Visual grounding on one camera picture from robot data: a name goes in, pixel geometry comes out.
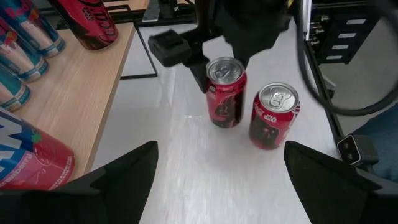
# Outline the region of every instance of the can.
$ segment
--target can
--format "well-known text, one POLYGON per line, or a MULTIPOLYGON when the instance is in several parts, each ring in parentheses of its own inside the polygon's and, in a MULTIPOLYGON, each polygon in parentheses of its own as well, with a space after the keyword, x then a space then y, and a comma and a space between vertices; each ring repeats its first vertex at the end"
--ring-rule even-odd
POLYGON ((0 65, 0 106, 6 110, 15 111, 29 98, 29 87, 0 65))
POLYGON ((64 50, 65 41, 31 0, 1 0, 0 14, 44 57, 53 57, 64 50))
POLYGON ((67 183, 73 151, 0 108, 0 189, 52 190, 67 183))
POLYGON ((210 120, 221 128, 238 125, 243 117, 248 80, 242 63, 221 57, 208 63, 206 70, 210 79, 206 93, 210 120))
POLYGON ((118 38, 118 30, 101 0, 49 2, 86 49, 104 49, 118 38))
POLYGON ((29 83, 46 73, 49 64, 0 17, 0 63, 23 82, 29 83))
POLYGON ((250 140, 261 149, 278 148, 299 113, 299 94, 293 87, 285 83, 266 85, 254 97, 250 140))

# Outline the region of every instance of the star wars logo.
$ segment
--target star wars logo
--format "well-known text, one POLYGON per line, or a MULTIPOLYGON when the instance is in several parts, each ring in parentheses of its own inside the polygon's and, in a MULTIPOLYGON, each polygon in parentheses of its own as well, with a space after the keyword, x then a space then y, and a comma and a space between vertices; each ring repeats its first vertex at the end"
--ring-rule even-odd
POLYGON ((254 109, 256 110, 256 113, 260 116, 263 117, 265 120, 276 123, 277 119, 274 116, 268 115, 268 114, 264 114, 264 110, 262 108, 259 107, 258 103, 255 102, 254 103, 254 109))

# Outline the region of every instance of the energy drink can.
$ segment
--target energy drink can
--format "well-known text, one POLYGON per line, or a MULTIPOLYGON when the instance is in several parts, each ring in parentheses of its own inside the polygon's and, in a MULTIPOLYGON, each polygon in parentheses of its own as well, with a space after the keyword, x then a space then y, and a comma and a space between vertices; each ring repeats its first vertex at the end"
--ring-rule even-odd
POLYGON ((86 49, 105 49, 118 38, 118 30, 102 0, 49 0, 49 2, 86 49))
POLYGON ((266 85, 254 98, 250 140, 260 149, 279 147, 299 113, 299 94, 293 87, 285 83, 266 85))
POLYGON ((15 111, 29 98, 29 87, 0 65, 0 106, 6 110, 15 111))
POLYGON ((243 116, 247 75, 242 63, 221 57, 207 66, 210 79, 206 99, 211 121, 221 128, 238 125, 243 116))
POLYGON ((75 158, 60 141, 0 108, 0 189, 52 190, 68 182, 75 158))
POLYGON ((49 65, 26 41, 0 17, 0 63, 29 83, 40 78, 49 65))
POLYGON ((57 55, 65 41, 31 0, 1 0, 0 15, 44 57, 57 55))

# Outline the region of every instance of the teal and pink can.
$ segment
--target teal and pink can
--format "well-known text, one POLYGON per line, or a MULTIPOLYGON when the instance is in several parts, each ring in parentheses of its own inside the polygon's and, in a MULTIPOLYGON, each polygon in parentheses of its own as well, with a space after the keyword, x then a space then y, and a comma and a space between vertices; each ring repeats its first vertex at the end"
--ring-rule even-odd
POLYGON ((44 57, 65 48, 65 41, 31 0, 0 0, 0 15, 44 57))
POLYGON ((7 68, 0 66, 0 106, 8 111, 18 110, 30 98, 30 89, 7 68))
POLYGON ((29 83, 49 69, 47 61, 0 17, 0 63, 29 83))

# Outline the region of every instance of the red soda can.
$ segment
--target red soda can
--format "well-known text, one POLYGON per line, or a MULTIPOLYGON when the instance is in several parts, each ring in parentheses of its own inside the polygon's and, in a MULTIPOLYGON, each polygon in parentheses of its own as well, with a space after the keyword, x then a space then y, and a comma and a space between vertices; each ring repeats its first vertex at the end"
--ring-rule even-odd
POLYGON ((118 30, 102 0, 49 0, 49 2, 86 49, 104 49, 118 38, 118 30))
POLYGON ((207 66, 210 79, 206 93, 210 120, 221 128, 238 125, 243 116, 247 75, 242 63, 221 57, 207 66))
POLYGON ((293 87, 285 83, 266 85, 254 98, 250 140, 261 149, 276 149, 299 113, 299 94, 293 87))

